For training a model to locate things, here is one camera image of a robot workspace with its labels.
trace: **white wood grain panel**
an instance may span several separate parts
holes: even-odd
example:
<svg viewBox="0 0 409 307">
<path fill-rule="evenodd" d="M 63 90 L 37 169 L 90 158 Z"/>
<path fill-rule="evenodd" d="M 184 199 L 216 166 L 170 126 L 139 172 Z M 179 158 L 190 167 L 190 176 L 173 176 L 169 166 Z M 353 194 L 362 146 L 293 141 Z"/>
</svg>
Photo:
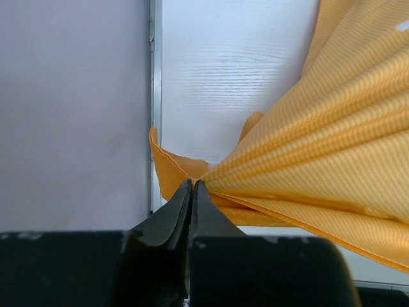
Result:
<svg viewBox="0 0 409 307">
<path fill-rule="evenodd" d="M 300 78 L 318 0 L 163 1 L 162 145 L 220 162 Z"/>
</svg>

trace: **metal frame edge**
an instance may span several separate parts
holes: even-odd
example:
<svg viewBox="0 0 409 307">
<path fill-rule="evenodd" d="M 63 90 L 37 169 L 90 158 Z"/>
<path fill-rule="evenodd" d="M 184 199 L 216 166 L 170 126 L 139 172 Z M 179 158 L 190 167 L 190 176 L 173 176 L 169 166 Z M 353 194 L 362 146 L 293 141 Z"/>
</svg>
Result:
<svg viewBox="0 0 409 307">
<path fill-rule="evenodd" d="M 161 145 L 162 131 L 162 0 L 150 0 L 149 5 L 151 126 L 158 129 L 158 144 Z M 151 153 L 151 211 L 162 206 L 159 181 Z"/>
</svg>

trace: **gray wall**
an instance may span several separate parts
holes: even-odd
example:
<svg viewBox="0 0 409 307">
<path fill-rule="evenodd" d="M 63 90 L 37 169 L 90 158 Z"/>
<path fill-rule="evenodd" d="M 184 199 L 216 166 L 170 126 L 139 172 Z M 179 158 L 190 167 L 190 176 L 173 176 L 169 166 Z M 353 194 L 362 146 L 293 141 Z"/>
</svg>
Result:
<svg viewBox="0 0 409 307">
<path fill-rule="evenodd" d="M 148 27 L 148 1 L 0 1 L 0 230 L 147 216 Z"/>
</svg>

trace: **white wall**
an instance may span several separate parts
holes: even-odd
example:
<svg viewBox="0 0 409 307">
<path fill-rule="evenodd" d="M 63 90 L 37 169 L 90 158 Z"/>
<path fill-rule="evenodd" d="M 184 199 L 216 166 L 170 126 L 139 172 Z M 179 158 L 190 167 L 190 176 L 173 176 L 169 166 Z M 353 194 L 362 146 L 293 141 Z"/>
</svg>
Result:
<svg viewBox="0 0 409 307">
<path fill-rule="evenodd" d="M 0 1 L 0 230 L 149 209 L 148 1 Z"/>
</svg>

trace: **white surface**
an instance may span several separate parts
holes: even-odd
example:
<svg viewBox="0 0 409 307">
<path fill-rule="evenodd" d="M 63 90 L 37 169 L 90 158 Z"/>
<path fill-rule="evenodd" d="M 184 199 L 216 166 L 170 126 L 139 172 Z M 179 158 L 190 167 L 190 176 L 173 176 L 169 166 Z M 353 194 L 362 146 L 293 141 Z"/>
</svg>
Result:
<svg viewBox="0 0 409 307">
<path fill-rule="evenodd" d="M 236 145 L 246 118 L 269 110 L 299 80 L 318 0 L 163 2 L 162 146 L 218 163 Z M 354 279 L 409 285 L 409 275 L 341 251 Z"/>
<path fill-rule="evenodd" d="M 0 230 L 149 209 L 148 1 L 0 1 Z"/>
</svg>

